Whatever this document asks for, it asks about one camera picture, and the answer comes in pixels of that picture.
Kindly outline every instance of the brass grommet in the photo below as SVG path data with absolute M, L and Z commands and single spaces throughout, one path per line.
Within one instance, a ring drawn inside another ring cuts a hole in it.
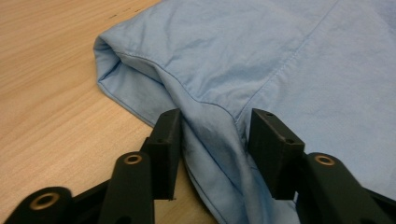
M 49 193 L 42 194 L 42 195 L 36 197 L 30 203 L 30 208 L 32 210 L 42 210 L 42 209 L 48 208 L 48 207 L 52 206 L 53 204 L 55 204 L 59 200 L 59 198 L 60 198 L 60 196 L 56 192 L 49 192 Z
M 315 157 L 315 161 L 323 165 L 328 165 L 328 166 L 335 165 L 335 161 L 332 158 L 324 155 L 317 155 Z
M 131 155 L 124 159 L 124 162 L 128 165 L 133 165 L 141 162 L 143 158 L 140 155 Z

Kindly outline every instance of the wooden table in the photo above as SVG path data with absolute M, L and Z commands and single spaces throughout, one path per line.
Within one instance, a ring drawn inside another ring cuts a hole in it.
M 151 128 L 96 86 L 94 39 L 158 0 L 0 2 L 0 222 L 27 195 L 77 195 L 111 176 Z M 215 223 L 179 166 L 156 223 Z

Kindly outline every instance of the black plastic part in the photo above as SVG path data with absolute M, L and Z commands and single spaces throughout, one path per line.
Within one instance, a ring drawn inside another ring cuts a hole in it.
M 292 200 L 296 191 L 294 163 L 304 155 L 304 142 L 274 114 L 253 109 L 248 152 L 272 197 Z
M 180 158 L 181 113 L 179 109 L 164 112 L 140 151 L 151 159 L 153 197 L 173 200 Z
M 310 217 L 307 222 L 306 216 L 301 216 L 302 223 L 392 223 L 369 192 L 361 187 L 345 165 L 335 157 L 311 153 L 305 157 L 302 167 L 309 191 L 299 192 L 298 201 L 303 201 L 297 202 L 297 211 L 319 212 L 313 214 L 316 217 Z
M 98 223 L 154 223 L 151 166 L 146 153 L 131 152 L 117 159 Z
M 6 224 L 60 224 L 73 217 L 70 190 L 61 187 L 45 188 L 26 197 Z
M 396 223 L 396 202 L 372 190 L 367 189 L 367 191 L 382 211 L 388 215 L 393 223 Z
M 75 221 L 73 224 L 97 223 L 106 196 L 109 180 L 74 197 Z

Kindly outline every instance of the wood grain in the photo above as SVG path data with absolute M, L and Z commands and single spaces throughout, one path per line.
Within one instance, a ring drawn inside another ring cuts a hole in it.
M 0 222 L 32 192 L 79 194 L 109 179 L 115 159 L 151 128 L 97 88 L 94 39 L 158 0 L 0 2 Z M 215 223 L 181 164 L 177 199 L 157 223 Z

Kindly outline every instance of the shirt fabric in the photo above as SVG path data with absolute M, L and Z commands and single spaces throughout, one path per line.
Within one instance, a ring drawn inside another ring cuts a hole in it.
M 393 0 L 162 1 L 94 53 L 99 87 L 146 123 L 180 108 L 191 181 L 219 223 L 299 223 L 247 153 L 252 108 L 396 199 Z

